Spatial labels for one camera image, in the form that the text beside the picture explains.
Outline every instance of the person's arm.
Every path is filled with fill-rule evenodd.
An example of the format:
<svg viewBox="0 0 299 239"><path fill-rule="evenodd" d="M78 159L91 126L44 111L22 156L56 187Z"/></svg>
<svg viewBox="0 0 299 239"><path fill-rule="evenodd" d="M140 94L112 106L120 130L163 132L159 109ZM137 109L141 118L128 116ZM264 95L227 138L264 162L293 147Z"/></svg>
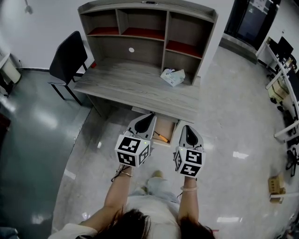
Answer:
<svg viewBox="0 0 299 239"><path fill-rule="evenodd" d="M196 180L191 177L185 177L184 188L196 188ZM199 210L197 201L197 190L183 191L181 203L178 210L178 222L182 218L188 217L192 222L198 223Z"/></svg>
<svg viewBox="0 0 299 239"><path fill-rule="evenodd" d="M132 168L129 167L123 172L132 174ZM80 225L94 228L98 232L107 227L118 213L122 213L127 204L130 179L126 174L120 174L115 178L107 193L104 207Z"/></svg>

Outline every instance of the dark hair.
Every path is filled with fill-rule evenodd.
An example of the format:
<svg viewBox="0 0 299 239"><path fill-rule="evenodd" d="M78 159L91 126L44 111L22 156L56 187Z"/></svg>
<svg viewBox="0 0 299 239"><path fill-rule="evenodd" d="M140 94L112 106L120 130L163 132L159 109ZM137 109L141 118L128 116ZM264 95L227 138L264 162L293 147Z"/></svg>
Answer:
<svg viewBox="0 0 299 239"><path fill-rule="evenodd" d="M199 239L215 239L211 228L203 226L199 222L193 222L188 217L180 220L181 239L197 237Z"/></svg>
<svg viewBox="0 0 299 239"><path fill-rule="evenodd" d="M123 238L127 233L131 239L146 239L150 231L150 218L142 212L132 209L115 216L111 224L100 231L94 238Z"/></svg>
<svg viewBox="0 0 299 239"><path fill-rule="evenodd" d="M180 220L181 239L197 236L199 239L215 239L212 230L193 222L188 217ZM129 233L130 239L146 239L150 231L150 218L142 212L132 209L125 214L115 216L105 229L100 231L94 239L120 239Z"/></svg>

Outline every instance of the red shelf lining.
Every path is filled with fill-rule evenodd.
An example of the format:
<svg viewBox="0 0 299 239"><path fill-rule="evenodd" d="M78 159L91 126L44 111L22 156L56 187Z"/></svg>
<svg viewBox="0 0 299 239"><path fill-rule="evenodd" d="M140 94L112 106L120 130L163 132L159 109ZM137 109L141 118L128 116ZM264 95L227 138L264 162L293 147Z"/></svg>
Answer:
<svg viewBox="0 0 299 239"><path fill-rule="evenodd" d="M165 31L143 29L143 28L128 28L127 30L124 31L122 35L140 36L140 37L164 40Z"/></svg>
<svg viewBox="0 0 299 239"><path fill-rule="evenodd" d="M185 43L169 41L166 46L166 49L202 58L202 54L200 53L200 50L197 47Z"/></svg>
<svg viewBox="0 0 299 239"><path fill-rule="evenodd" d="M119 35L118 27L95 28L88 35Z"/></svg>

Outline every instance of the black chair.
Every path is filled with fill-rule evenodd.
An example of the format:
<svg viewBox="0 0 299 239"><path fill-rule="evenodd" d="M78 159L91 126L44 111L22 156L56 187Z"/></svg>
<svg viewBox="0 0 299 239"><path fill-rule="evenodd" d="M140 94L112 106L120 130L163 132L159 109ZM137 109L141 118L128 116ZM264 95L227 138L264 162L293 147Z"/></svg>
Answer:
<svg viewBox="0 0 299 239"><path fill-rule="evenodd" d="M288 155L288 162L285 169L291 169L291 177L294 177L296 173L296 166L299 165L299 158L296 152L296 148L293 148L292 151L288 150L286 153Z"/></svg>
<svg viewBox="0 0 299 239"><path fill-rule="evenodd" d="M64 97L55 87L55 85L64 86L74 99L82 105L78 98L67 86L71 80L75 82L74 75L83 65L87 70L84 62L87 59L87 54L82 42L81 35L78 31L73 32L66 38L57 48L54 59L50 66L50 74L58 79L51 79L48 83L54 88L58 95L64 100Z"/></svg>

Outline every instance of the wristband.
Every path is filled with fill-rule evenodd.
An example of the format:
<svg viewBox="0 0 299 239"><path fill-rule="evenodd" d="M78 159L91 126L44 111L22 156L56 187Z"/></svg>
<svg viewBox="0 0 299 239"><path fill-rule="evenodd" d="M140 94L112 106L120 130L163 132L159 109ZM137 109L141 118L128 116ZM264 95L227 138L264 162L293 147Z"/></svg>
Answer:
<svg viewBox="0 0 299 239"><path fill-rule="evenodd" d="M128 173L125 173L125 172L121 172L121 174L125 174L125 175L127 175L129 177L133 177L131 174L128 174Z"/></svg>
<svg viewBox="0 0 299 239"><path fill-rule="evenodd" d="M181 187L181 190L183 192L192 192L192 191L196 191L197 190L197 187L196 188L190 188L190 189L187 189L187 188L184 188L184 186Z"/></svg>

